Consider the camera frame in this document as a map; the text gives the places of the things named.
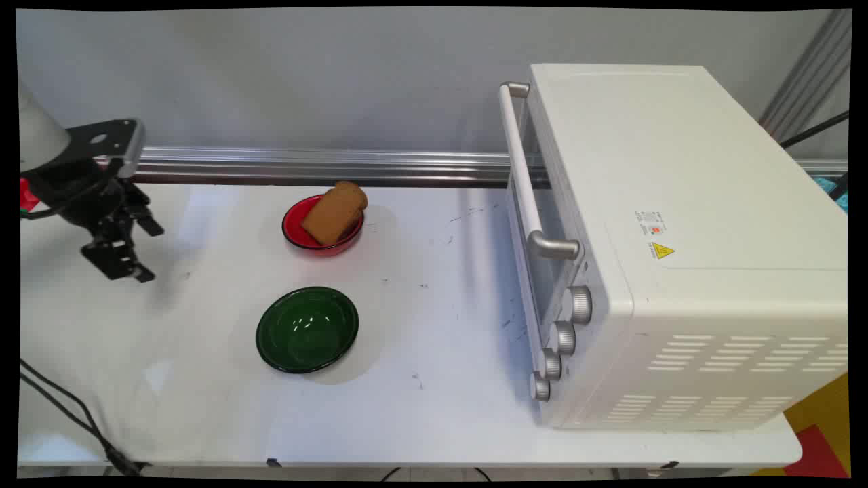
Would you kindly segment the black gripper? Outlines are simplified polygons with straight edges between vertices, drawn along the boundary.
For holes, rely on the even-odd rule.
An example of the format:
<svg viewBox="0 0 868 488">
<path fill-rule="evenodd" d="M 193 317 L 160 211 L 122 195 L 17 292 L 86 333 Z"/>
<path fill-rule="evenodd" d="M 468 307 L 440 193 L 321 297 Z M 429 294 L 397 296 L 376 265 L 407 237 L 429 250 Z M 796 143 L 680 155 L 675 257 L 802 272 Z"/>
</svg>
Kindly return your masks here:
<svg viewBox="0 0 868 488">
<path fill-rule="evenodd" d="M 109 280 L 131 277 L 155 280 L 134 252 L 133 220 L 150 236 L 164 234 L 149 209 L 150 198 L 133 182 L 118 176 L 120 164 L 59 163 L 39 170 L 39 200 L 47 209 L 41 219 L 58 214 L 95 237 L 81 254 Z"/>
</svg>

